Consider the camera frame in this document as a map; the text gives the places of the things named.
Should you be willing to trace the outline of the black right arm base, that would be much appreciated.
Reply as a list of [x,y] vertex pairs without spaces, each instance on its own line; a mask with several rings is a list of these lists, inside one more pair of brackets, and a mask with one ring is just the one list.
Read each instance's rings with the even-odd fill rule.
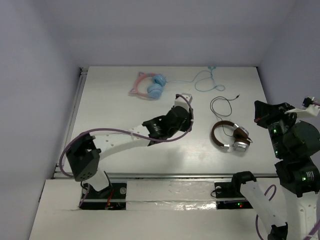
[[218,210],[252,209],[247,199],[232,186],[231,182],[215,182],[210,196],[216,201]]

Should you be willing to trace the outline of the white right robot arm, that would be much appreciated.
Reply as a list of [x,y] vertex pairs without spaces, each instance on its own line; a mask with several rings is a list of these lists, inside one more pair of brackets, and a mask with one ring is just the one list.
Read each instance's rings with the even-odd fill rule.
[[286,102],[254,103],[254,122],[268,130],[275,157],[279,159],[275,169],[286,202],[287,219],[264,195],[251,172],[235,173],[231,179],[231,192],[244,196],[250,203],[269,240],[318,239],[320,171],[311,156],[320,150],[320,132],[303,119],[317,117],[320,104],[313,97],[306,97],[302,105],[303,108],[296,108]]

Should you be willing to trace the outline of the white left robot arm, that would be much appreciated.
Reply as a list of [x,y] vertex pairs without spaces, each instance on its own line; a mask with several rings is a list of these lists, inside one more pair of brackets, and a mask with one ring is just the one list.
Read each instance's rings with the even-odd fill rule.
[[65,148],[71,177],[93,188],[100,197],[111,193],[111,182],[99,163],[105,158],[138,147],[150,147],[178,140],[174,135],[191,131],[194,113],[191,107],[174,106],[165,115],[143,122],[130,130],[108,128],[105,135],[82,132]]

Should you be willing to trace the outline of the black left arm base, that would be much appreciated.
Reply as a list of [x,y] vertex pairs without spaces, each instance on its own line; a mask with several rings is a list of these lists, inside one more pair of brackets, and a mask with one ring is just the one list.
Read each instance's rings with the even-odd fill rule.
[[79,201],[81,210],[126,210],[126,182],[112,182],[107,192],[98,193],[87,183],[80,183],[82,193]]

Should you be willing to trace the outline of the brown silver headphones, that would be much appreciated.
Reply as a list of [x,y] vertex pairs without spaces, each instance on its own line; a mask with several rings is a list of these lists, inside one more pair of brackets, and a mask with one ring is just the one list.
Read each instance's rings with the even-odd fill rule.
[[[231,136],[232,138],[234,138],[233,145],[224,144],[224,143],[220,142],[217,139],[217,137],[215,136],[215,130],[218,127],[223,128],[224,126],[228,126],[228,127],[233,128],[233,134]],[[248,150],[248,148],[250,147],[250,144],[251,144],[251,139],[249,138],[249,132],[244,127],[242,127],[236,123],[233,123],[232,121],[228,121],[228,120],[218,121],[212,127],[211,139],[221,149],[224,149],[224,150],[233,149],[234,151],[243,152],[243,153]]]

